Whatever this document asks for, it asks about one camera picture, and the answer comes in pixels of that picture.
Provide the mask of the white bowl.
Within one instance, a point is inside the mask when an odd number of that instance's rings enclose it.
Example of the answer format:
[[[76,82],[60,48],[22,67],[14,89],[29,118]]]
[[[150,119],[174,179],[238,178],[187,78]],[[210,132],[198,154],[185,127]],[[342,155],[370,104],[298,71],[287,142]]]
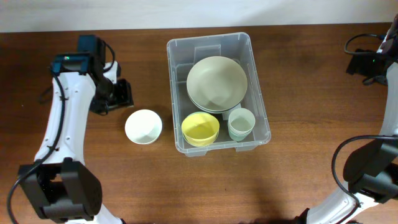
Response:
[[[162,132],[162,120],[152,110],[138,110],[128,117],[124,130],[133,143],[152,144]]]

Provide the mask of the yellow bowl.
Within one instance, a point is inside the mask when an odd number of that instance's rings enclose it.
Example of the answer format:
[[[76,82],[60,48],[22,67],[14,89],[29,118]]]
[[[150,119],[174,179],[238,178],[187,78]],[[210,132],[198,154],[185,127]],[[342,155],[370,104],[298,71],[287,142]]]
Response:
[[[195,147],[213,144],[220,131],[220,122],[211,114],[195,114],[186,117],[181,125],[185,140]]]

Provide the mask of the cream plate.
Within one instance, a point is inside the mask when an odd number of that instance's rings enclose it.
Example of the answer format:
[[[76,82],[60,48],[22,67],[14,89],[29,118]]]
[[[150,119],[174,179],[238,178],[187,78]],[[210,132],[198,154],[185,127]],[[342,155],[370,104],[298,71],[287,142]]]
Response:
[[[243,100],[248,89],[248,78],[234,60],[212,56],[191,68],[186,84],[194,104],[218,113],[235,107]]]

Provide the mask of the clear plastic storage bin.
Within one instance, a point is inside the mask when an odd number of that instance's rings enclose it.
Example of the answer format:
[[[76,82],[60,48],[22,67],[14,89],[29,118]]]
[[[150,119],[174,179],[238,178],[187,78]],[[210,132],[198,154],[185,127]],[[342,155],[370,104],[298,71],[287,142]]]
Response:
[[[167,54],[174,121],[174,141],[179,152],[188,157],[196,157],[204,156],[208,151],[232,147],[237,152],[250,151],[260,145],[267,144],[271,140],[271,130],[248,34],[237,32],[172,39],[167,43]],[[256,123],[251,133],[242,141],[234,141],[228,133],[230,112],[217,113],[215,117],[220,122],[220,131],[217,139],[209,146],[195,147],[186,142],[181,130],[183,120],[188,115],[200,111],[188,97],[186,81],[188,73],[194,64],[211,56],[228,57],[238,63],[245,71],[248,79],[248,89],[237,108],[250,110],[256,118]]]

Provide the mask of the beige plate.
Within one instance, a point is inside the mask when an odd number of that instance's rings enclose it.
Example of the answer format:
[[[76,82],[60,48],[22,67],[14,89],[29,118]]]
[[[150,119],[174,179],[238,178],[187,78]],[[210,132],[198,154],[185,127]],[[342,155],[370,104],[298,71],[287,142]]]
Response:
[[[225,113],[238,106],[244,99],[244,95],[218,96],[212,94],[211,96],[204,96],[199,94],[191,95],[188,93],[188,96],[199,109],[214,114]]]

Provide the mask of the cream plastic cup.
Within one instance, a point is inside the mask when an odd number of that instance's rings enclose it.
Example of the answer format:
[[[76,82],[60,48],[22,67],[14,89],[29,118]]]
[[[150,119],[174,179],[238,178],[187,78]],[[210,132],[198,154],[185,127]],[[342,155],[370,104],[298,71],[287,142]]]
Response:
[[[246,108],[233,110],[228,117],[230,128],[239,134],[250,132],[255,126],[256,118],[254,114]]]

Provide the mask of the grey plastic cup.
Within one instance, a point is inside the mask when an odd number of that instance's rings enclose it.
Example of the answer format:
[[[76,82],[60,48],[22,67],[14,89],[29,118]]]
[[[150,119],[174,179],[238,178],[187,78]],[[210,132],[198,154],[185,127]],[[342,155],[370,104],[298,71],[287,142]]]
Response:
[[[234,129],[231,125],[228,125],[228,131],[234,136],[247,136],[252,131],[252,129],[249,129],[248,131],[238,131]]]

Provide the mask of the green plastic cup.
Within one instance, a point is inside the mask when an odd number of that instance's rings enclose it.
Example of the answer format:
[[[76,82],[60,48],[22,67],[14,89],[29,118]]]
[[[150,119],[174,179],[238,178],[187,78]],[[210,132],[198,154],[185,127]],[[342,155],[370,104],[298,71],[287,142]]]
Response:
[[[245,139],[249,134],[245,133],[245,134],[236,134],[234,132],[229,132],[229,136],[232,140],[234,141],[242,141],[243,139]]]

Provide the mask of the mint green bowl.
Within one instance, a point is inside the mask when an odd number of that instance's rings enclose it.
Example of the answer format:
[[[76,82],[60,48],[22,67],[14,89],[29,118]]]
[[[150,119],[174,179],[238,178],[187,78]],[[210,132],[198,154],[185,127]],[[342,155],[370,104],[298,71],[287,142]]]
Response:
[[[204,112],[204,111],[196,111],[194,113],[189,114],[187,117],[195,115],[195,114],[206,114],[206,112]]]

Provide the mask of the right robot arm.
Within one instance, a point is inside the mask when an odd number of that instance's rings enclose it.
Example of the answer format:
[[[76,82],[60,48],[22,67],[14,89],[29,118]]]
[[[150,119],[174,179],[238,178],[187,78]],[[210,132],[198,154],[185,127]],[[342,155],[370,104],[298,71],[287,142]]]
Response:
[[[397,199],[397,20],[384,35],[376,51],[344,49],[352,59],[346,69],[350,75],[363,75],[363,85],[380,83],[388,87],[384,121],[378,135],[355,136],[334,151],[331,173],[338,188],[316,207],[294,218],[294,223],[354,223],[354,217],[368,208]],[[369,142],[353,151],[343,168],[344,181],[336,174],[336,159],[349,143]]]

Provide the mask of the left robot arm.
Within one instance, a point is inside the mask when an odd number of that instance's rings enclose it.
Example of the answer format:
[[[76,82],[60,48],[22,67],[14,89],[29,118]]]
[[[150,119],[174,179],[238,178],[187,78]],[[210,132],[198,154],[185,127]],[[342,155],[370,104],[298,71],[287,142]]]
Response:
[[[44,140],[33,164],[21,165],[13,189],[21,187],[39,218],[55,223],[124,223],[103,205],[98,178],[84,162],[88,114],[101,116],[133,106],[129,82],[111,47],[81,35],[77,51],[57,55],[50,65],[52,106]]]

